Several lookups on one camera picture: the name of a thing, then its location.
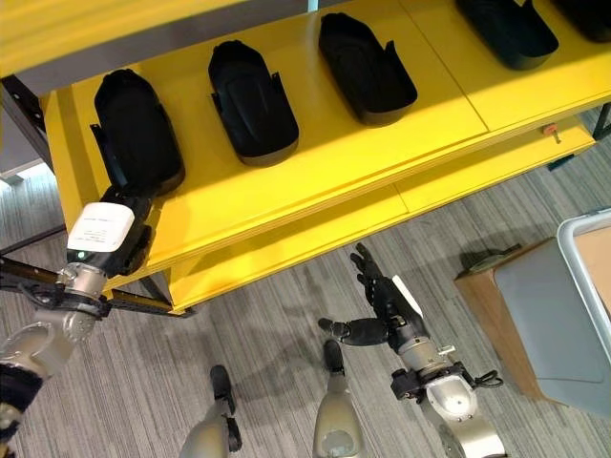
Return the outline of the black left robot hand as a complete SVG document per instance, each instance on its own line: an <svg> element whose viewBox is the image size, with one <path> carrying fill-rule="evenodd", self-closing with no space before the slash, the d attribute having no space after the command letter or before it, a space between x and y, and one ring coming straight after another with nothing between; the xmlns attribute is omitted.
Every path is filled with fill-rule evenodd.
<svg viewBox="0 0 611 458"><path fill-rule="evenodd" d="M135 273L150 250L154 197L152 188L110 186L83 207L68 237L67 262L92 266L108 279Z"/></svg>

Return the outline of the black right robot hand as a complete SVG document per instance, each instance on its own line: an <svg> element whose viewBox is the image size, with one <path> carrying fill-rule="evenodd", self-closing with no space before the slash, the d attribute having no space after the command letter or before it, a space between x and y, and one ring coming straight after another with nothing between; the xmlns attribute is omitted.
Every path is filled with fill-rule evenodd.
<svg viewBox="0 0 611 458"><path fill-rule="evenodd" d="M364 286L375 317L348 322L321 318L319 327L341 343L352 346L388 344L395 353L411 340L429 339L431 334L423 318L391 278L382 273L368 248L359 242L355 250L349 258L359 270L357 280Z"/></svg>

